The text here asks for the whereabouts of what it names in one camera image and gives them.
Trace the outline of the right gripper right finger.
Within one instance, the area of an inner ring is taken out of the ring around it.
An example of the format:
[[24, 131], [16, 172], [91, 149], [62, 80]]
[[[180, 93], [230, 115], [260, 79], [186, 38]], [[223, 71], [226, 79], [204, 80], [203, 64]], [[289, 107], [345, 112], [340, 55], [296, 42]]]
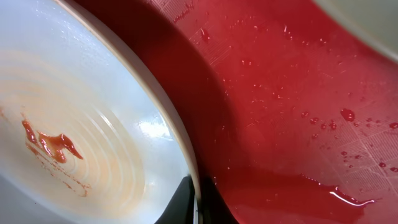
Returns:
[[238, 224], [210, 177], [201, 180], [203, 224]]

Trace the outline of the light blue plate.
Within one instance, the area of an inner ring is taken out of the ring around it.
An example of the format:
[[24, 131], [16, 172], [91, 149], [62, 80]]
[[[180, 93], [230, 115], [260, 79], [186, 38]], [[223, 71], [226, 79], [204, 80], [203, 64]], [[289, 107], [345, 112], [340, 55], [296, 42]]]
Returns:
[[1, 222], [155, 223], [195, 153], [142, 60], [72, 1], [1, 2]]
[[397, 0], [314, 0], [334, 21], [397, 62]]

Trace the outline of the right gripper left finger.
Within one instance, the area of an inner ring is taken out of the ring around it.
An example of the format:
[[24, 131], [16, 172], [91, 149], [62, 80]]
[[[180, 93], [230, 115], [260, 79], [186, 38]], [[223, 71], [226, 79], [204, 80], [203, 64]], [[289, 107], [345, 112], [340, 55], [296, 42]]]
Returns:
[[184, 177], [163, 214], [155, 224], [193, 224], [195, 189], [192, 178]]

